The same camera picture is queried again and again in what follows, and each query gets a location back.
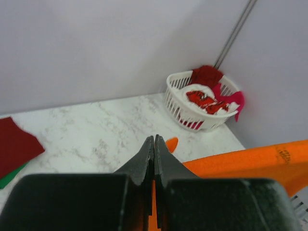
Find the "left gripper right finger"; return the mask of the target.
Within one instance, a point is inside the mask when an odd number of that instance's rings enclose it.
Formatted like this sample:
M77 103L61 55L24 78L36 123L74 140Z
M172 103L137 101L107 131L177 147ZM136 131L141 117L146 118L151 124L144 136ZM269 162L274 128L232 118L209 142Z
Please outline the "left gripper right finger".
M197 179L167 148L163 137L156 135L154 141L154 179L157 227L165 231L167 221L167 185L177 179Z

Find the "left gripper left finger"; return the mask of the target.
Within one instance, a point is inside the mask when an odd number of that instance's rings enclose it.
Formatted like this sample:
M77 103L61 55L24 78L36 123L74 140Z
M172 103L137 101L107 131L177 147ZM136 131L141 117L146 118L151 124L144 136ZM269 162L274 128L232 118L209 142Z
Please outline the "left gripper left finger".
M126 177L118 229L147 231L152 215L154 137L147 137L140 150L115 173Z

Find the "orange t shirt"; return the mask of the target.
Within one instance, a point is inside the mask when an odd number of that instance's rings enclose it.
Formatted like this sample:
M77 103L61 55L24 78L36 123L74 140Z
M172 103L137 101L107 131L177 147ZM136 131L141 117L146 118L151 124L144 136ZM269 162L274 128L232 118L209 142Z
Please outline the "orange t shirt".
M303 231L290 197L308 184L308 142L183 163L197 179L167 185L166 231ZM149 230L157 227L156 214Z

